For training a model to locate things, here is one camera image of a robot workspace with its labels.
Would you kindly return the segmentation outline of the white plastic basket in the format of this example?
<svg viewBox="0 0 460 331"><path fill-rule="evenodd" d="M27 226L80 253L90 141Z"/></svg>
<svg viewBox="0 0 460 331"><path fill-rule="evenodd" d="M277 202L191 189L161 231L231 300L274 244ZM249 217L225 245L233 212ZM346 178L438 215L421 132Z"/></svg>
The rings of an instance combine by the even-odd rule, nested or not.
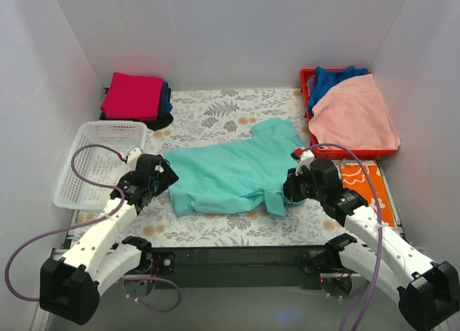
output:
<svg viewBox="0 0 460 331"><path fill-rule="evenodd" d="M111 193L110 189L97 187L79 179L71 169L75 152L89 144L75 158L75 168L85 178L105 185L116 185L130 171L118 156L99 145L116 150L122 155L133 148L144 148L147 126L133 121L91 121L78 130L68 153L55 189L53 202L59 208L71 210L101 210Z"/></svg>

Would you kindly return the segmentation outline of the teal t shirt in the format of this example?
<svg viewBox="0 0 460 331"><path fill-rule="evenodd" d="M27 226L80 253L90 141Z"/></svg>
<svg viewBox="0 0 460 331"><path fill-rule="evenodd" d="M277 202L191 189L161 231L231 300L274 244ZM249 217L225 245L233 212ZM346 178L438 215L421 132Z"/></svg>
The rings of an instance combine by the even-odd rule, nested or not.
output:
<svg viewBox="0 0 460 331"><path fill-rule="evenodd" d="M283 184L302 139L293 123L281 118L259 122L251 133L245 140L167 152L179 177L169 189L176 215L239 214L265 205L267 212L285 217Z"/></svg>

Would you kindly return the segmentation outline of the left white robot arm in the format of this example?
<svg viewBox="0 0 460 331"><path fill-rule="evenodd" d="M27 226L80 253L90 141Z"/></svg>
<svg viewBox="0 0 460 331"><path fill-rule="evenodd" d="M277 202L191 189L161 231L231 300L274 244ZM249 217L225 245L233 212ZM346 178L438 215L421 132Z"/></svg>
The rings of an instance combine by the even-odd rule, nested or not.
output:
<svg viewBox="0 0 460 331"><path fill-rule="evenodd" d="M78 325L92 318L101 296L123 275L157 270L148 240L134 236L121 243L116 240L178 176L160 155L131 152L126 161L131 171L112 190L95 225L60 258L49 258L40 269L40 307Z"/></svg>

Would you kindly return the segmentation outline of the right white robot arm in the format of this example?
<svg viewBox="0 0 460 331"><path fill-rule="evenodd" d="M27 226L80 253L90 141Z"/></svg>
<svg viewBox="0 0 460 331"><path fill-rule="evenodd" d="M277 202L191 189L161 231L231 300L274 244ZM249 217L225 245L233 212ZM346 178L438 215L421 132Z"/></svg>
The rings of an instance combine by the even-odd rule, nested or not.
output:
<svg viewBox="0 0 460 331"><path fill-rule="evenodd" d="M413 248L391 227L378 223L372 206L343 186L329 159L303 161L287 171L283 192L291 202L313 199L347 233L326 243L332 271L351 269L374 282L396 303L415 330L432 330L459 312L459 274Z"/></svg>

